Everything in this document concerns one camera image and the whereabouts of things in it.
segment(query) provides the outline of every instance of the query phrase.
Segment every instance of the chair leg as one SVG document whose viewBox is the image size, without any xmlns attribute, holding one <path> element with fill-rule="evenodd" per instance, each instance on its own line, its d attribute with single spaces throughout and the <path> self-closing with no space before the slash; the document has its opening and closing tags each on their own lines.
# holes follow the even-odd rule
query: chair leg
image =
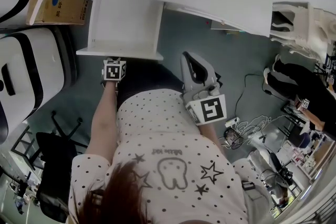
<svg viewBox="0 0 336 224">
<path fill-rule="evenodd" d="M 88 146 L 86 146 L 86 145 L 83 145 L 83 144 L 81 144 L 81 143 L 79 143 L 79 142 L 76 142 L 76 141 L 74 141 L 74 140 L 71 140 L 76 146 L 81 146 L 81 147 L 85 147 L 85 148 L 87 148 Z"/>
<path fill-rule="evenodd" d="M 24 152 L 25 155 L 28 154 L 29 150 L 31 149 L 31 147 L 33 146 L 33 143 L 35 142 L 35 138 L 31 141 L 31 143 L 28 145 L 26 151 Z"/>
<path fill-rule="evenodd" d="M 38 149 L 38 150 L 33 154 L 33 156 L 30 157 L 29 162 L 30 162 L 30 164 L 31 164 L 32 166 L 34 166 L 34 161 L 37 159 L 37 157 L 38 157 L 38 155 L 40 155 L 40 153 L 41 153 L 41 150 Z"/>
<path fill-rule="evenodd" d="M 285 128 L 286 132 L 290 134 L 290 130 L 287 127 L 284 126 L 283 128 Z"/>
<path fill-rule="evenodd" d="M 273 11 L 297 13 L 300 11 L 300 8 L 288 4 L 273 4 Z"/>
<path fill-rule="evenodd" d="M 21 142 L 22 138 L 25 136 L 25 134 L 28 132 L 29 130 L 29 126 L 27 126 L 25 128 L 25 130 L 23 131 L 23 133 L 20 135 L 20 137 L 16 140 L 15 144 L 13 145 L 11 151 L 15 151 L 17 145 Z"/>
<path fill-rule="evenodd" d="M 286 27 L 286 28 L 288 28 L 289 29 L 289 31 L 294 31 L 294 26 L 293 25 L 290 25 L 290 24 L 275 24 L 275 23 L 272 23 L 272 25 L 274 26 L 274 27 L 278 27 L 278 28 L 280 28 L 280 27 Z"/>
<path fill-rule="evenodd" d="M 83 120 L 82 118 L 78 118 L 77 119 L 77 126 L 71 131 L 71 133 L 67 136 L 68 140 L 70 140 L 72 138 L 72 136 L 75 134 L 75 132 L 77 131 L 77 129 L 79 128 L 79 126 L 82 124 Z"/>
<path fill-rule="evenodd" d="M 55 115 L 56 115 L 56 111 L 52 111 L 51 119 L 53 120 L 53 123 L 54 123 L 57 131 L 59 132 L 60 136 L 66 138 L 67 137 L 66 134 L 63 132 L 63 130 L 61 129 L 61 127 L 58 125 L 57 121 L 54 118 Z"/>
<path fill-rule="evenodd" d="M 275 31 L 275 30 L 271 30 L 270 34 L 279 38 L 283 38 L 283 39 L 289 39 L 289 40 L 295 40 L 295 36 L 294 33 L 291 32 L 280 32 L 280 31 Z"/>
<path fill-rule="evenodd" d="M 287 133 L 285 133 L 281 128 L 278 128 L 279 129 L 279 131 L 281 132 L 281 133 L 283 133 L 287 138 L 288 138 L 288 134 Z"/>
<path fill-rule="evenodd" d="M 272 37 L 271 41 L 277 41 L 280 42 L 282 45 L 295 45 L 295 40 L 290 40 L 290 39 L 281 39 L 281 38 L 276 38 L 276 37 Z"/>
</svg>

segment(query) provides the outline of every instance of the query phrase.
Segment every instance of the black pants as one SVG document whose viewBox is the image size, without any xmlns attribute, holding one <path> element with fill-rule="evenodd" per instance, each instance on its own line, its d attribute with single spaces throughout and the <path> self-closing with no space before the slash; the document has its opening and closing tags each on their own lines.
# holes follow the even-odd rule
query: black pants
<svg viewBox="0 0 336 224">
<path fill-rule="evenodd" d="M 183 82 L 156 61 L 128 59 L 126 76 L 118 84 L 117 109 L 133 95 L 156 89 L 182 93 Z"/>
<path fill-rule="evenodd" d="M 335 116 L 336 100 L 313 72 L 299 65 L 282 62 L 275 65 L 275 71 L 290 77 L 297 85 L 279 81 L 269 74 L 267 81 L 274 90 L 293 101 L 296 95 L 308 99 L 308 110 L 322 121 Z"/>
</svg>

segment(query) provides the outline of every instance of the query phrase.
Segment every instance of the white cable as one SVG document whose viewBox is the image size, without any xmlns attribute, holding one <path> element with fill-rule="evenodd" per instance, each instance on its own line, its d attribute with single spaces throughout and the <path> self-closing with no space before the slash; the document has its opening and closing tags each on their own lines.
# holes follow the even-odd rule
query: white cable
<svg viewBox="0 0 336 224">
<path fill-rule="evenodd" d="M 249 145 L 252 142 L 252 139 L 254 138 L 255 134 L 257 132 L 262 131 L 263 129 L 265 129 L 270 123 L 276 121 L 277 119 L 287 116 L 288 114 L 284 114 L 281 116 L 276 117 L 275 119 L 272 120 L 271 117 L 265 116 L 265 115 L 260 115 L 256 118 L 254 118 L 252 121 L 248 122 L 248 121 L 239 121 L 233 126 L 233 130 L 239 135 L 239 138 L 243 137 L 247 132 L 252 130 L 252 134 L 249 135 L 241 144 L 239 144 L 239 147 L 242 146 L 244 143 L 247 142 L 247 145 Z M 254 120 L 264 117 L 266 119 L 259 121 L 258 124 L 256 125 L 251 125 L 253 123 Z M 225 143 L 222 145 L 222 147 L 226 147 L 226 148 L 231 148 L 231 146 L 228 143 Z"/>
</svg>

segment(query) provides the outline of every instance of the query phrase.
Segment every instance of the person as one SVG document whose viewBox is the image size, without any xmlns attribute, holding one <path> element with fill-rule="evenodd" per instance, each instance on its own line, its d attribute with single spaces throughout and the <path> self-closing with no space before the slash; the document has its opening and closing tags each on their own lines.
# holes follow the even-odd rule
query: person
<svg viewBox="0 0 336 224">
<path fill-rule="evenodd" d="M 117 97 L 106 82 L 87 151 L 72 163 L 74 223 L 260 223 L 249 221 L 242 180 L 267 189 L 247 160 L 226 159 L 211 124 L 195 125 L 182 89 L 170 71 L 145 60 L 127 61 Z"/>
<path fill-rule="evenodd" d="M 286 207 L 288 205 L 289 197 L 288 184 L 285 180 L 273 171 L 270 165 L 262 157 L 259 150 L 250 152 L 247 158 L 252 161 L 259 178 L 270 186 L 268 190 L 279 199 L 279 207 Z"/>
<path fill-rule="evenodd" d="M 280 55 L 276 55 L 272 71 L 290 77 L 297 85 L 277 80 L 269 68 L 264 69 L 265 83 L 291 101 L 307 99 L 308 108 L 301 106 L 300 110 L 311 122 L 311 129 L 322 131 L 336 140 L 336 99 L 321 79 L 303 66 L 284 64 Z"/>
<path fill-rule="evenodd" d="M 22 208 L 23 208 L 23 205 L 25 204 L 23 197 L 17 196 L 14 203 L 15 203 L 15 206 L 19 214 L 23 215 L 24 212 L 22 211 Z"/>
</svg>

